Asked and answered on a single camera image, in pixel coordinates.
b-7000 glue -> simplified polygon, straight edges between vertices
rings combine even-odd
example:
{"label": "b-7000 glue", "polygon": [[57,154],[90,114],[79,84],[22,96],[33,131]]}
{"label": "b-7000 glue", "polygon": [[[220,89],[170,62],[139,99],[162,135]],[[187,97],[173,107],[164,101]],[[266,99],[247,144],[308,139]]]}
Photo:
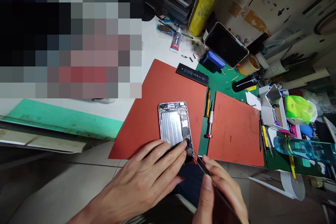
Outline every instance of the b-7000 glue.
{"label": "b-7000 glue", "polygon": [[181,28],[179,28],[178,31],[175,33],[175,36],[173,37],[173,41],[171,42],[169,50],[177,53],[179,51],[180,42],[181,42]]}

tile floor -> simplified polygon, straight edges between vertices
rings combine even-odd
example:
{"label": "tile floor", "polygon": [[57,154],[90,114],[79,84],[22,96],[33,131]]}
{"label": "tile floor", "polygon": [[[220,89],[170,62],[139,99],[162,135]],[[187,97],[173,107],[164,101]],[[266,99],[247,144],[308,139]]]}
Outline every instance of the tile floor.
{"label": "tile floor", "polygon": [[[50,182],[30,195],[10,220],[18,223],[66,223],[94,198],[125,165],[127,160],[107,159],[113,142],[81,154],[57,154],[41,160]],[[262,168],[219,162],[240,185],[251,224],[326,223],[315,202],[291,200],[248,179]]]}

pixelated area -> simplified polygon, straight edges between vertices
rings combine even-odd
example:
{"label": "pixelated area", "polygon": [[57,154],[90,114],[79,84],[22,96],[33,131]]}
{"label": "pixelated area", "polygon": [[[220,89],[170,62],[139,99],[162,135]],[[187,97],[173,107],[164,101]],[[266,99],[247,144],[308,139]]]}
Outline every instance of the pixelated area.
{"label": "pixelated area", "polygon": [[0,5],[0,98],[141,98],[141,0]]}

white desk surface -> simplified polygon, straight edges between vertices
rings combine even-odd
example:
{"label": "white desk surface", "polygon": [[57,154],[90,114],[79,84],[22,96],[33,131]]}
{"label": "white desk surface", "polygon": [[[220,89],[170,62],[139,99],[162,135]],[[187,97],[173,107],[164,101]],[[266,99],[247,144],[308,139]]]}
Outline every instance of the white desk surface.
{"label": "white desk surface", "polygon": [[[149,22],[142,22],[142,82],[144,81],[149,68],[153,60],[156,58],[163,61],[173,67],[177,67],[179,63],[183,63],[193,69],[196,69],[199,58],[193,58],[192,54],[187,53],[175,53],[169,51],[172,37],[168,35],[158,34],[156,26],[158,18],[154,17]],[[189,58],[182,58],[181,54],[190,56],[194,62],[191,62]],[[1,99],[0,102],[0,116],[7,115],[22,99]],[[76,99],[31,99],[50,105],[60,106],[67,109],[77,110],[96,116],[107,117],[114,120],[125,121],[126,116],[131,109],[131,106],[135,99],[122,99],[118,98],[114,103],[102,104],[99,102],[86,102]]]}

phone logic board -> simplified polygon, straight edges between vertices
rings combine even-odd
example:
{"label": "phone logic board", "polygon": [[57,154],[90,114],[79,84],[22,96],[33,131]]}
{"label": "phone logic board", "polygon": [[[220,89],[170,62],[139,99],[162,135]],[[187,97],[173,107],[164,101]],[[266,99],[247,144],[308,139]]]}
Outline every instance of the phone logic board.
{"label": "phone logic board", "polygon": [[194,149],[191,139],[187,104],[184,101],[161,103],[159,105],[160,136],[172,147],[182,141],[187,141],[187,158],[185,163],[193,160]]}

